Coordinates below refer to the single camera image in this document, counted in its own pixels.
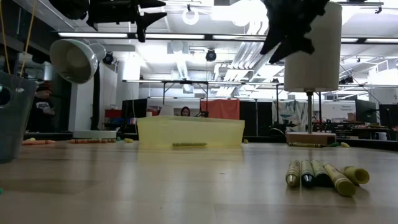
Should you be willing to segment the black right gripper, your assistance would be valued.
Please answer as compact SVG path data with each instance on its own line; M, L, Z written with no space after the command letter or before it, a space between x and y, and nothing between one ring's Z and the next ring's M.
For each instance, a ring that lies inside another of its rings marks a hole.
M288 39L295 34L304 35L317 16L325 14L330 0L264 0L269 20L269 31L260 54L275 48L269 63L274 64L291 54L302 51L312 54L315 48L311 39Z

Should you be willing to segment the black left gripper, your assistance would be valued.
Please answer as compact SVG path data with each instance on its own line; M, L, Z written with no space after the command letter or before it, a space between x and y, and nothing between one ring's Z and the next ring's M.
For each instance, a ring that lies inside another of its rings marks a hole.
M159 19L166 17L166 12L140 14L140 9L163 7L166 3L161 0L90 0L88 19L86 23L98 31L98 24L130 22L137 26L139 42L145 42L145 28Z

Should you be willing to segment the yellow translucent plastic bin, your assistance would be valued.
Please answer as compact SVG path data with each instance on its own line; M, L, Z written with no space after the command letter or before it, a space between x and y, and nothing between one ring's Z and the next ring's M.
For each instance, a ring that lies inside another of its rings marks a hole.
M176 144L240 146L244 127L245 122L236 119L160 115L137 120L139 144L143 147L173 147Z

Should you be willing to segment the white shade wooden base lamp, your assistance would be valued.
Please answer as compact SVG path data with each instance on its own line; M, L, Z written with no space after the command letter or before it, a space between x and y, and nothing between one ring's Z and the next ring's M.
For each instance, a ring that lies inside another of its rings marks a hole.
M284 91L307 94L307 129L287 132L288 143L329 145L336 141L335 134L314 132L312 128L313 94L337 90L339 82L342 6L328 2L324 10L325 14L315 18L305 35L315 51L299 51L285 59Z

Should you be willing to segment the black partition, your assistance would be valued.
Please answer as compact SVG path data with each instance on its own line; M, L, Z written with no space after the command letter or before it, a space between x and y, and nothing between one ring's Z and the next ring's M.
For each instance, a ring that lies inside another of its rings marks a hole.
M240 120L245 121L243 136L268 136L273 124L272 103L261 101L241 101Z

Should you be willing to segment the red partition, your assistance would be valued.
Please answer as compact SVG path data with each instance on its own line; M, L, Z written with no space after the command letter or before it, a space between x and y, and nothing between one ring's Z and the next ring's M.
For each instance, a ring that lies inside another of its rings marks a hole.
M203 100L200 103L202 111L208 112L209 118L240 119L239 100Z

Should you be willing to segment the white gooseneck desk lamp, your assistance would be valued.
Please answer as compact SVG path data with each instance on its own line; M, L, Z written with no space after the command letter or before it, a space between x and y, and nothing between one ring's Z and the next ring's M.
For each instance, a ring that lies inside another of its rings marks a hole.
M55 71L72 84L68 130L74 139L116 139L116 131L99 130L100 61L106 49L99 43L74 39L55 41L50 59Z

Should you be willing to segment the black monitor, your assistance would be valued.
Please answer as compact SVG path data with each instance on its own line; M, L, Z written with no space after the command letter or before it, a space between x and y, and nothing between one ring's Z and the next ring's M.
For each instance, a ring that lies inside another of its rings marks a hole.
M143 118L146 117L147 99L124 100L122 103L123 118Z
M379 105L380 124L388 128L398 126L398 104Z
M377 123L376 104L370 101L355 100L356 120L360 123Z

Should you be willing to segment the dark blue tipped crayon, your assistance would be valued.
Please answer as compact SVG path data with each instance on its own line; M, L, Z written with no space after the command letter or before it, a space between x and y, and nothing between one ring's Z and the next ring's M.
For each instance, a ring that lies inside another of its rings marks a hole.
M311 162L309 160L302 160L300 164L300 171L300 179L302 185L306 188L312 188L314 185L314 173Z

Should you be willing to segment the dark green crayon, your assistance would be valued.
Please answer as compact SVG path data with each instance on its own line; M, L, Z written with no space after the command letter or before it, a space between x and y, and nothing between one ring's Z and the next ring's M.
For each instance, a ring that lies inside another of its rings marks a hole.
M311 160L314 173L314 183L318 187L333 187L333 182L320 161Z

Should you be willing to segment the yellow hollow crayon stub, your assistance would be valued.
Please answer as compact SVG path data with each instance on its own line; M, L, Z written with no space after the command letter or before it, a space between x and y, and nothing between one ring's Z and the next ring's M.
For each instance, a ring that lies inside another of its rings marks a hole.
M369 172L365 169L346 166L343 168L343 174L354 184L367 184L370 180Z

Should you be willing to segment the grey translucent plastic tray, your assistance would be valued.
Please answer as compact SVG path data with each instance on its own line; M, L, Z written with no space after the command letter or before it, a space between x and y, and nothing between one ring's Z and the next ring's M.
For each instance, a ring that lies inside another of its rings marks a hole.
M0 72L0 164L19 155L37 84Z

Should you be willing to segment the black metal workbench frame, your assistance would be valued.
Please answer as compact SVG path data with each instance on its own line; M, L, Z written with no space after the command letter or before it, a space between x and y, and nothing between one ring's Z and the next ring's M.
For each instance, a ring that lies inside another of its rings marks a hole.
M162 102L165 103L165 93L167 90L165 89L165 86L167 83L178 83L181 85L198 85L200 88L202 88L202 85L206 85L206 89L203 89L203 91L206 94L206 106L205 109L203 110L202 114L205 115L205 117L208 117L208 90L209 90L209 84L217 84L217 85L254 85L254 86L275 86L277 94L279 94L279 87L283 85L283 83L266 83L266 82L214 82L214 81L200 81L200 80L122 80L122 82L126 83L162 83L163 84L163 96L162 96Z

